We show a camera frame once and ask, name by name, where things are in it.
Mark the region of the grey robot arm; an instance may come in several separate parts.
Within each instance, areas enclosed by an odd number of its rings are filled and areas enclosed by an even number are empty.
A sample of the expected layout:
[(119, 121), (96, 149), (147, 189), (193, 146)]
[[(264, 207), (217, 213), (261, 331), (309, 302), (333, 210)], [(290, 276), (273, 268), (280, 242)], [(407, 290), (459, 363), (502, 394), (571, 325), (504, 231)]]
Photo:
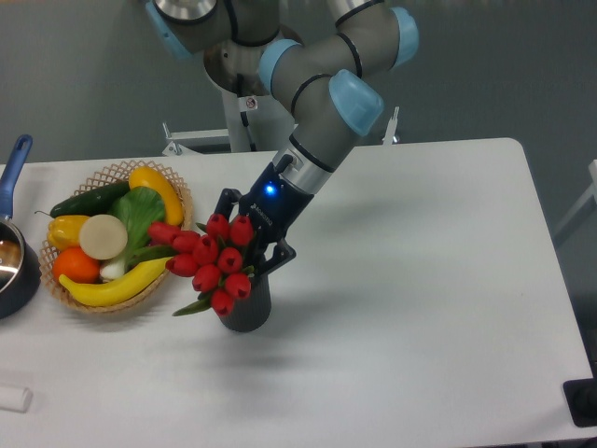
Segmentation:
[(415, 19), (383, 1), (331, 1), (336, 32), (305, 46), (282, 33), (276, 1), (149, 1), (146, 12), (171, 53), (229, 54), (226, 77), (251, 81), (294, 119), (295, 129), (245, 194), (225, 189), (216, 212), (248, 216), (257, 237), (247, 263), (266, 275), (295, 257), (289, 227), (383, 111), (366, 77), (411, 60)]

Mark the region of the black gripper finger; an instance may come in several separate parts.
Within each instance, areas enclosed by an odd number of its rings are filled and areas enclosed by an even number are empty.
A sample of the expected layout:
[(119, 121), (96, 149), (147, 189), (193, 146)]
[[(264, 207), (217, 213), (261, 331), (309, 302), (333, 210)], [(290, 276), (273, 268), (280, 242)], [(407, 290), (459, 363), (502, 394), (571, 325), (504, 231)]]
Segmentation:
[(296, 257), (296, 250), (288, 244), (285, 238), (280, 239), (272, 246), (271, 256), (266, 258), (266, 249), (260, 248), (254, 257), (255, 276), (265, 276), (273, 273)]
[(237, 189), (223, 189), (215, 206), (214, 213), (223, 216), (231, 222), (241, 211), (241, 198), (243, 195)]

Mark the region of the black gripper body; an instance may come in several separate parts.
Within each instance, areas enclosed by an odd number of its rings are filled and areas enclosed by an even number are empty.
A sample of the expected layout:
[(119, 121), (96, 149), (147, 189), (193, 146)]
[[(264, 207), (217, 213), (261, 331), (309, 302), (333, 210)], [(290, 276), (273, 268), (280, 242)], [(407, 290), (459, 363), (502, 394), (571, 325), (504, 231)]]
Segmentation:
[(270, 162), (257, 181), (239, 200), (239, 214), (248, 216), (259, 246), (285, 238), (289, 227), (313, 199), (293, 187)]

